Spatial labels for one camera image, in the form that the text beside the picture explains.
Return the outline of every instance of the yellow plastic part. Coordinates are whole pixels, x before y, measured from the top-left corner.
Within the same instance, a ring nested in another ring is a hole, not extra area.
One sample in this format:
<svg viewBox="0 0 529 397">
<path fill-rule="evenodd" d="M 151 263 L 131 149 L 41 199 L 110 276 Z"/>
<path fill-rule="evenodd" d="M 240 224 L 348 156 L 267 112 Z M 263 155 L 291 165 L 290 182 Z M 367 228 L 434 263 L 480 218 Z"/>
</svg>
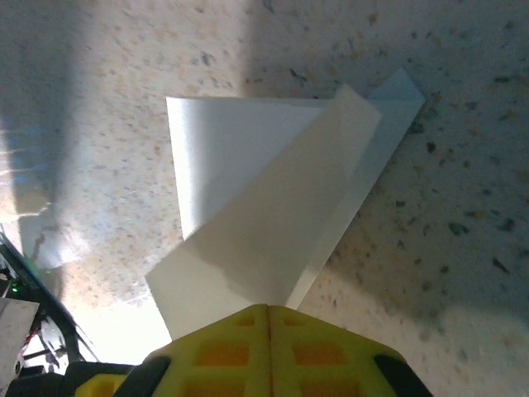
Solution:
<svg viewBox="0 0 529 397">
<path fill-rule="evenodd" d="M 255 305 L 153 352 L 153 397 L 389 397 L 374 362 L 395 350 L 280 306 Z"/>
<path fill-rule="evenodd" d="M 75 397 L 112 397 L 126 375 L 99 374 L 83 383 L 75 391 Z"/>
</svg>

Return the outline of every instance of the granite surface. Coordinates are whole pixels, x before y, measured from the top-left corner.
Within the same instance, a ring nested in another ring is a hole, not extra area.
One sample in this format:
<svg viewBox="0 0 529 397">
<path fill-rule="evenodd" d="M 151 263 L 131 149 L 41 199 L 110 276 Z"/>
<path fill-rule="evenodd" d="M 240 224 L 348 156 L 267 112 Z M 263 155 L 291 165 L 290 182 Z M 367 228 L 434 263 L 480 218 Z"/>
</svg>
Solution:
<svg viewBox="0 0 529 397">
<path fill-rule="evenodd" d="M 434 395 L 527 396 L 528 10 L 2 1 L 0 194 L 32 214 L 4 229 L 103 359 L 138 362 L 168 339 L 144 275 L 181 240 L 165 96 L 365 95 L 404 67 L 427 104 L 300 309 Z"/>
</svg>

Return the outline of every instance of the folded paper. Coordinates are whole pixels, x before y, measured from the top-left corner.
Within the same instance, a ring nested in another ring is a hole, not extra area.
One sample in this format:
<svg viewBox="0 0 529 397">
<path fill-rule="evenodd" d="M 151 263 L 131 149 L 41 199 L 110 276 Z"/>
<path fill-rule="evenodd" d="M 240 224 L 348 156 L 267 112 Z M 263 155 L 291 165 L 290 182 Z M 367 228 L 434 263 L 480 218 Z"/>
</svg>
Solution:
<svg viewBox="0 0 529 397">
<path fill-rule="evenodd" d="M 424 102 L 168 98 L 184 242 L 147 281 L 172 338 L 248 305 L 296 308 Z"/>
</svg>

